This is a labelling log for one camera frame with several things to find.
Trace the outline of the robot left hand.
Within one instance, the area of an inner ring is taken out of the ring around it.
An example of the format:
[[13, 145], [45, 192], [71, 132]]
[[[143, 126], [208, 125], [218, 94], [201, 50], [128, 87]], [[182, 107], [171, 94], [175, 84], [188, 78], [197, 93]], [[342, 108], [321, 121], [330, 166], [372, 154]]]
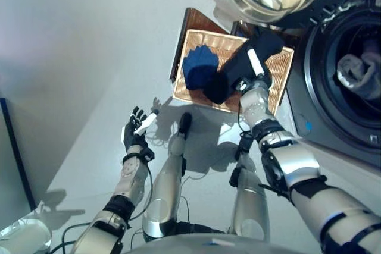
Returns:
[[142, 148], [148, 146], [145, 139], [146, 131], [157, 119], [158, 114], [159, 111], [157, 109], [153, 109], [148, 115], [138, 106], [133, 109], [127, 124], [121, 131], [121, 141], [126, 152], [134, 145], [141, 146]]

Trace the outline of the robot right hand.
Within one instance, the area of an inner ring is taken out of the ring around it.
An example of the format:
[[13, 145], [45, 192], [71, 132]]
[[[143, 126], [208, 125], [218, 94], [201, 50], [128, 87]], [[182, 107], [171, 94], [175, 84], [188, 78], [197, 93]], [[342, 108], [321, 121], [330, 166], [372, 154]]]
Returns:
[[248, 48], [246, 53], [254, 73], [254, 80], [263, 82], [267, 89], [271, 88], [272, 79], [265, 63], [260, 61], [254, 48]]

